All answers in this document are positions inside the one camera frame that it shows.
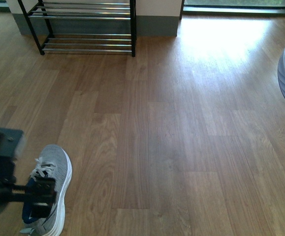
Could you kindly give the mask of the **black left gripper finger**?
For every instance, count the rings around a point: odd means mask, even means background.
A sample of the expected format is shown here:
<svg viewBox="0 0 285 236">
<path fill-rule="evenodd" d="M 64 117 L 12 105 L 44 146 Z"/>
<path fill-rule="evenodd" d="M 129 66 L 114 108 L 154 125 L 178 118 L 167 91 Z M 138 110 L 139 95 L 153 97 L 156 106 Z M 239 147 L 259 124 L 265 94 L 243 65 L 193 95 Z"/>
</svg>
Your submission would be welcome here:
<svg viewBox="0 0 285 236">
<path fill-rule="evenodd" d="M 12 202 L 23 202 L 24 218 L 47 218 L 55 203 L 57 192 L 55 179 L 51 177 L 31 178 L 26 185 L 12 185 L 13 190 L 23 193 L 13 193 Z"/>
</svg>

